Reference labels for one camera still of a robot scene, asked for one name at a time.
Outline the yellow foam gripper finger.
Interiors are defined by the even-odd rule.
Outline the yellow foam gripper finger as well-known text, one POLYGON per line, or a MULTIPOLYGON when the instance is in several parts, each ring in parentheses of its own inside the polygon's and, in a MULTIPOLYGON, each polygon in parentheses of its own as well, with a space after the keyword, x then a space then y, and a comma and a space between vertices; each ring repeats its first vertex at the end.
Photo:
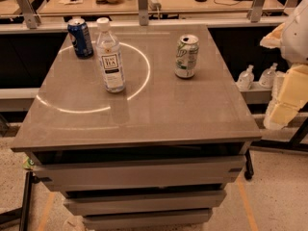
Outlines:
POLYGON ((282 31, 285 24, 282 23, 263 37, 260 41, 260 45, 269 49, 279 48, 281 43, 282 31))
POLYGON ((292 64, 284 75, 276 76, 274 82, 263 124, 267 129, 279 130, 308 102, 308 65, 292 64))

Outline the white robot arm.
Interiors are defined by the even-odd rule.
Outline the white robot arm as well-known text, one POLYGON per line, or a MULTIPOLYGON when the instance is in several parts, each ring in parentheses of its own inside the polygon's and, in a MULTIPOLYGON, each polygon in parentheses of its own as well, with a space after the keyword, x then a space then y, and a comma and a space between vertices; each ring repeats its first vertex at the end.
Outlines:
POLYGON ((302 0, 286 21, 260 41, 266 48, 279 48, 290 68, 272 88, 264 126, 279 130, 287 126, 308 102, 308 0, 302 0))

